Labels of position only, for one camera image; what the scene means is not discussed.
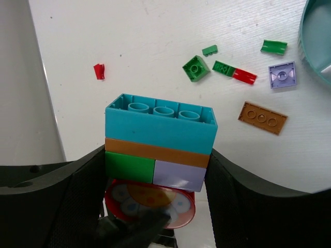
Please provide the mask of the small red lego piece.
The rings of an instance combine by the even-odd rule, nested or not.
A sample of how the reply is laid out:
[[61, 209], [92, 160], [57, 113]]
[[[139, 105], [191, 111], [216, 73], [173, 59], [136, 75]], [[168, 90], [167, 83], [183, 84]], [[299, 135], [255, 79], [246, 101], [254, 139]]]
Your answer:
[[104, 71], [105, 71], [104, 64], [94, 65], [94, 71], [95, 71], [96, 78], [98, 80], [104, 80], [105, 79], [105, 77], [104, 77]]

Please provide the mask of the red round printed lego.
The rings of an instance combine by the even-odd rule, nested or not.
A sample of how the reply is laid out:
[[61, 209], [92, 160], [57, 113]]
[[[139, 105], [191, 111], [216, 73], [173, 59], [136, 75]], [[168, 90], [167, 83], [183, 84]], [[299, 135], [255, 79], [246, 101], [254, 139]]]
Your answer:
[[138, 220], [147, 210], [160, 209], [170, 216], [166, 229], [187, 225], [196, 212], [194, 192], [149, 183], [114, 180], [104, 198], [108, 211], [125, 222]]

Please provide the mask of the lavender square lego brick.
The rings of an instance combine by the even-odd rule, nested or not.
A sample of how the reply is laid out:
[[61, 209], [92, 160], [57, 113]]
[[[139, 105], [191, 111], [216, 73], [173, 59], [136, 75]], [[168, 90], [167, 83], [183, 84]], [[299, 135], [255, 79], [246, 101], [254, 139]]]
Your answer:
[[205, 173], [205, 168], [156, 160], [153, 184], [200, 192]]

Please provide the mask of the large teal lego brick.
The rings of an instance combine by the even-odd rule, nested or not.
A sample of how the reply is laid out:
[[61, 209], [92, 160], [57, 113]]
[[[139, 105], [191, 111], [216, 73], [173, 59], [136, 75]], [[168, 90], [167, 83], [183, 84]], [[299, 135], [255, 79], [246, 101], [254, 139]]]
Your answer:
[[105, 109], [105, 136], [209, 155], [218, 125], [213, 109], [121, 94]]

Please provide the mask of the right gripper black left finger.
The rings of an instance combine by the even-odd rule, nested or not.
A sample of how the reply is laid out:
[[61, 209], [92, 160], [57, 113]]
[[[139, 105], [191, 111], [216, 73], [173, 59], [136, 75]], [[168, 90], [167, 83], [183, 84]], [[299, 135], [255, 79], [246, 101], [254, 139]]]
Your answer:
[[1, 247], [98, 247], [105, 150], [44, 165], [1, 166]]

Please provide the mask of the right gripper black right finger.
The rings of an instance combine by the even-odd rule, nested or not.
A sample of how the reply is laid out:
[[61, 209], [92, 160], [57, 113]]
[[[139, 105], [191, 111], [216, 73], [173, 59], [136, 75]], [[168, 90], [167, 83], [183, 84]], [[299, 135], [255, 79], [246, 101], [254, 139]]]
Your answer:
[[330, 247], [330, 190], [269, 182], [213, 151], [205, 177], [217, 247]]

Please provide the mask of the green square lego brick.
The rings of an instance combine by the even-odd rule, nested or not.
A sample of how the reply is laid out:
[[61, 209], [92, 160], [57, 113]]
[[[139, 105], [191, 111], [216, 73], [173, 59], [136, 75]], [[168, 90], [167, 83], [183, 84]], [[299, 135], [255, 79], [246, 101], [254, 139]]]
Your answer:
[[106, 175], [113, 179], [126, 179], [152, 183], [155, 160], [114, 152], [105, 152]]

